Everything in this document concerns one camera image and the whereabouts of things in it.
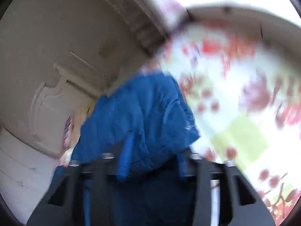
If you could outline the blue quilted down jacket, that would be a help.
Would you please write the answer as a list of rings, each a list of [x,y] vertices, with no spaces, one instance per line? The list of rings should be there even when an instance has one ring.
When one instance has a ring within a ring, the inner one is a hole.
[[[195,186],[181,180],[179,160],[198,139],[176,80],[138,75],[100,97],[71,157],[89,163],[123,144],[118,178],[109,183],[114,223],[190,225]]]

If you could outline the white wardrobe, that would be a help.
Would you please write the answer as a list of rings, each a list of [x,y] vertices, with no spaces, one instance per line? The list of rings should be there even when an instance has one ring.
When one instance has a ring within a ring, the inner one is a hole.
[[[57,161],[1,130],[1,196],[26,224],[49,188]]]

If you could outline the red blue patterned pillow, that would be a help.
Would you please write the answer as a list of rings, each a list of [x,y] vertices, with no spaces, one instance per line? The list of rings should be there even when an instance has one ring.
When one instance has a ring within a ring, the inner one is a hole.
[[[72,116],[68,117],[64,126],[64,133],[62,138],[62,150],[65,151],[71,146],[72,133]]]

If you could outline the white wooden headboard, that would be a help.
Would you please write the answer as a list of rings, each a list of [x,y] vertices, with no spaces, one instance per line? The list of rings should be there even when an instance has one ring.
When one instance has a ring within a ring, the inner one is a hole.
[[[59,64],[54,64],[60,78],[55,87],[42,82],[30,109],[30,132],[37,148],[58,157],[62,151],[65,123],[76,107],[86,106],[103,93],[86,80]]]

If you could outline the floral bed sheet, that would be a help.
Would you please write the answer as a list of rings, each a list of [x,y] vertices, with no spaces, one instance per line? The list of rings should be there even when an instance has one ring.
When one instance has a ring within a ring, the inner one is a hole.
[[[233,160],[275,224],[300,198],[300,68],[249,29],[222,21],[185,26],[144,66],[172,75],[210,161]]]

